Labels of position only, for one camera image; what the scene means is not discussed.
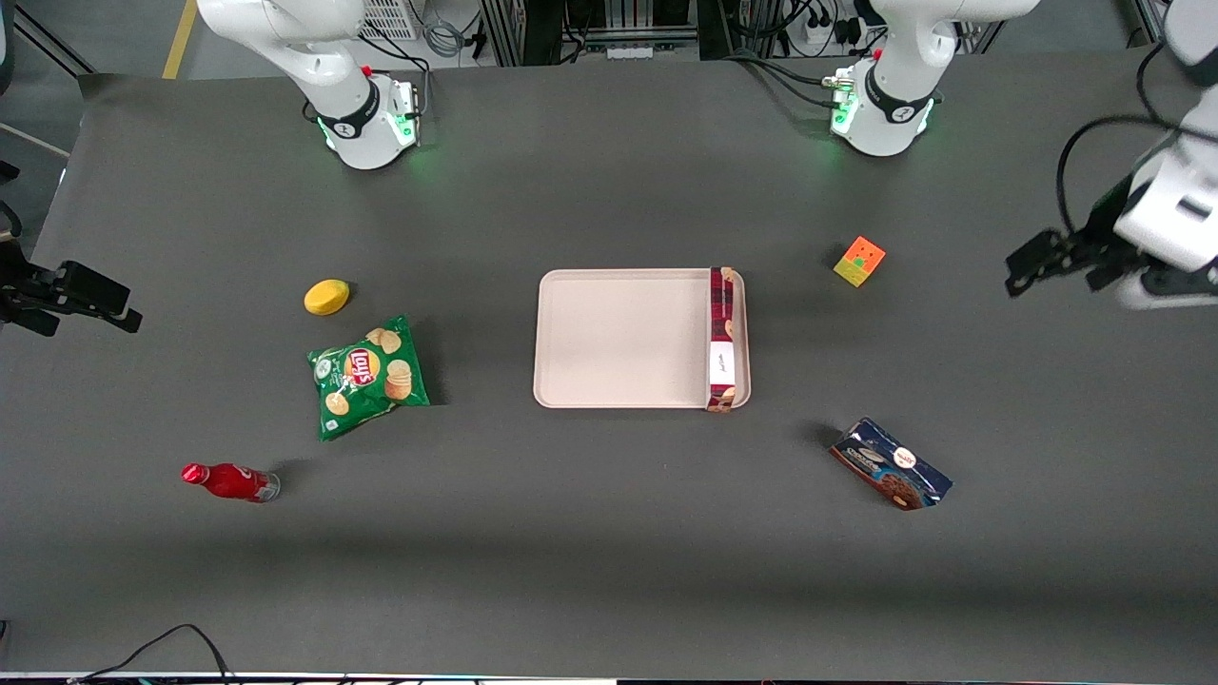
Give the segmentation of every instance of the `beige tray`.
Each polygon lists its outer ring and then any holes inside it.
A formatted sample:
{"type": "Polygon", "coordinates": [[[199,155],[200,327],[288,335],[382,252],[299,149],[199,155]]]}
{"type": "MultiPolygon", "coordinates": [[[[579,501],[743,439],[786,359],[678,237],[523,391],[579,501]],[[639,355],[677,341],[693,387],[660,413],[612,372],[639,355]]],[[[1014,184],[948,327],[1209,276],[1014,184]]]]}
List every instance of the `beige tray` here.
{"type": "MultiPolygon", "coordinates": [[[[736,280],[736,407],[749,401],[736,280]]],[[[710,268],[559,269],[541,279],[533,397],[549,408],[705,410],[710,268]]]]}

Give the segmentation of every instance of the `lay's logo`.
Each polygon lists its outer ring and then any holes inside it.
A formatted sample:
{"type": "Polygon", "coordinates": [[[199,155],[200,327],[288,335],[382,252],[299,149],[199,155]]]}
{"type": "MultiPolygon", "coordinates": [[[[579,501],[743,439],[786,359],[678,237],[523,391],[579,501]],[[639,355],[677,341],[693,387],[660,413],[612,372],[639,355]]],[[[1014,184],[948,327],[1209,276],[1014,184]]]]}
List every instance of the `lay's logo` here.
{"type": "Polygon", "coordinates": [[[380,357],[363,347],[357,347],[347,355],[342,373],[356,385],[370,385],[380,373],[380,357]]]}

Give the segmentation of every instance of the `yellow floor line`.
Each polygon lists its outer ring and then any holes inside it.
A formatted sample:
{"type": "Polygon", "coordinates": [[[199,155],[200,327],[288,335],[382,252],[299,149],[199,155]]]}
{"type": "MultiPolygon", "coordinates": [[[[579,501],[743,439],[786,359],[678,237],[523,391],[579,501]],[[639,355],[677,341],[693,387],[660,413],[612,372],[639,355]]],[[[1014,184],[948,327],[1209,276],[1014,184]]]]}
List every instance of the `yellow floor line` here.
{"type": "Polygon", "coordinates": [[[190,29],[195,27],[195,17],[199,16],[199,5],[195,0],[186,0],[181,9],[181,18],[178,20],[178,32],[173,34],[173,44],[169,45],[169,56],[164,60],[164,71],[161,78],[178,78],[178,69],[181,68],[181,57],[186,54],[186,43],[190,41],[190,29]]]}

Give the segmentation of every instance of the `bag of chips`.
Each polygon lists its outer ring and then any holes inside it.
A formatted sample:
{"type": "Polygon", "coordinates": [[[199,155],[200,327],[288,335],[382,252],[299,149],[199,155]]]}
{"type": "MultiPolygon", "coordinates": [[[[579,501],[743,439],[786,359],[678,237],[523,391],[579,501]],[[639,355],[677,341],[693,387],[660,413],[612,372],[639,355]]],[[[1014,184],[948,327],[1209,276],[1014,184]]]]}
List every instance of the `bag of chips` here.
{"type": "Polygon", "coordinates": [[[308,361],[322,397],[322,441],[334,440],[393,407],[431,403],[406,314],[374,328],[354,345],[314,350],[308,361]]]}

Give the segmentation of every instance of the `coca-cola bottle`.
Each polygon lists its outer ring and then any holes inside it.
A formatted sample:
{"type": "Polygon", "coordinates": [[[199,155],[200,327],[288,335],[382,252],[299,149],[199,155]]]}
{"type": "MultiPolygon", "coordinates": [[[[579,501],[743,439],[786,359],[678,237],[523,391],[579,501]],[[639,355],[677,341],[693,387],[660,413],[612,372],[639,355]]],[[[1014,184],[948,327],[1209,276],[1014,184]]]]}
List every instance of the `coca-cola bottle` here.
{"type": "Polygon", "coordinates": [[[181,469],[181,479],[191,485],[202,485],[217,497],[269,502],[279,495],[279,477],[244,466],[230,463],[203,466],[189,463],[181,469]]]}

